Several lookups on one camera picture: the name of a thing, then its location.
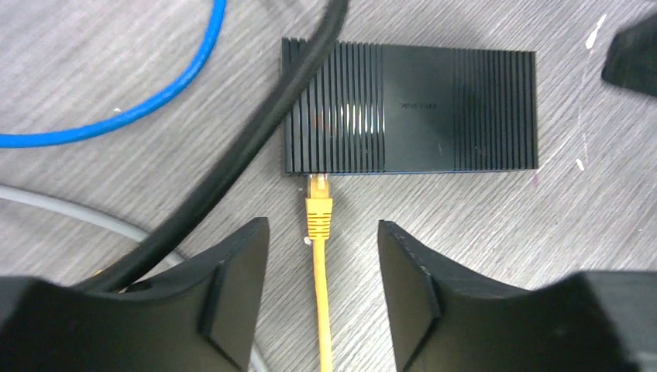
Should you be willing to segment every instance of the yellow cable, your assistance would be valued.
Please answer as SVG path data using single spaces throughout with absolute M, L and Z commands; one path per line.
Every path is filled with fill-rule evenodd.
M 331 351 L 331 324 L 329 321 L 329 293 L 326 287 L 325 244 L 331 233 L 333 199 L 329 182 L 323 175 L 310 177 L 306 213 L 308 237 L 312 240 L 315 266 L 315 293 L 317 296 L 317 323 L 319 332 L 319 359 L 321 372 L 333 371 Z

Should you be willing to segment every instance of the cable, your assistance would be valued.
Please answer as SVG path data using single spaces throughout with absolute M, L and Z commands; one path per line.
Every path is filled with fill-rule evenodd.
M 92 225 L 96 225 L 98 227 L 102 227 L 104 229 L 121 234 L 126 238 L 132 239 L 136 242 L 141 242 L 148 236 L 146 231 L 140 229 L 137 226 L 131 225 L 126 221 L 117 219 L 114 216 L 96 211 L 85 205 L 53 198 L 44 194 L 38 194 L 33 191 L 27 191 L 21 188 L 14 188 L 0 184 L 0 198 L 9 200 L 11 202 L 17 202 L 41 209 L 46 209 L 47 211 L 56 212 L 73 219 L 78 219 L 82 222 L 88 222 Z M 170 267 L 176 266 L 183 261 L 184 258 L 176 251 L 169 253 L 169 255 L 165 258 L 165 263 Z M 251 347 L 251 363 L 256 369 L 256 372 L 269 372 L 267 362 L 258 349 L 255 341 L 253 341 L 253 346 Z
M 301 55 L 292 63 L 291 69 L 283 74 L 223 157 L 173 215 L 134 251 L 100 274 L 77 284 L 76 289 L 119 291 L 127 287 L 174 250 L 203 221 L 249 166 L 308 87 L 329 51 L 335 47 L 348 7 L 349 0 L 330 0 L 319 27 L 301 49 Z
M 222 28 L 225 12 L 225 0 L 215 0 L 214 8 L 208 22 L 208 28 L 201 46 L 187 69 L 165 89 L 148 98 L 139 105 L 110 119 L 101 120 L 88 126 L 65 129 L 56 132 L 33 134 L 0 134 L 0 148 L 28 148 L 56 146 L 87 140 L 130 125 L 136 120 L 156 111 L 176 98 L 201 72 L 214 49 Z
M 326 176 L 310 176 L 306 216 L 308 237 L 312 241 L 312 257 L 315 272 L 315 295 L 317 297 L 317 325 L 319 332 L 319 359 L 321 372 L 333 371 L 331 350 L 331 322 L 329 320 L 329 290 L 326 286 L 326 240 L 331 235 L 333 199 Z

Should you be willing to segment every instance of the black cable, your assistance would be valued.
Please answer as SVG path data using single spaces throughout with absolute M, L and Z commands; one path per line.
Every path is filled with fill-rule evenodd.
M 228 151 L 173 215 L 134 251 L 75 285 L 81 291 L 119 291 L 148 273 L 174 250 L 222 200 L 309 86 L 345 22 L 349 0 L 330 0 L 319 27 L 300 56 L 251 116 Z

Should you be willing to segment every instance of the logo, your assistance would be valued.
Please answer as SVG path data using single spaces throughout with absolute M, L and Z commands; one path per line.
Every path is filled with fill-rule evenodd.
M 414 110 L 436 110 L 438 108 L 437 103 L 410 103 L 405 102 L 401 104 L 403 109 L 414 109 Z

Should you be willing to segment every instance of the blue cable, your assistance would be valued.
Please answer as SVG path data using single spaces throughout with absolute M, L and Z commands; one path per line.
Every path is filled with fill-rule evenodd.
M 139 105 L 130 110 L 114 116 L 110 119 L 101 120 L 88 126 L 79 128 L 65 129 L 56 132 L 33 133 L 33 134 L 0 134 L 0 148 L 29 148 L 42 146 L 56 146 L 65 143 L 72 143 L 87 140 L 92 137 L 100 136 L 117 130 L 146 115 L 156 111 L 160 107 L 169 103 L 176 98 L 201 72 L 205 62 L 208 61 L 212 49 L 214 49 L 222 28 L 225 12 L 225 0 L 215 0 L 208 28 L 205 30 L 205 36 L 201 46 L 194 59 L 178 79 L 169 84 L 165 89 L 148 98 Z

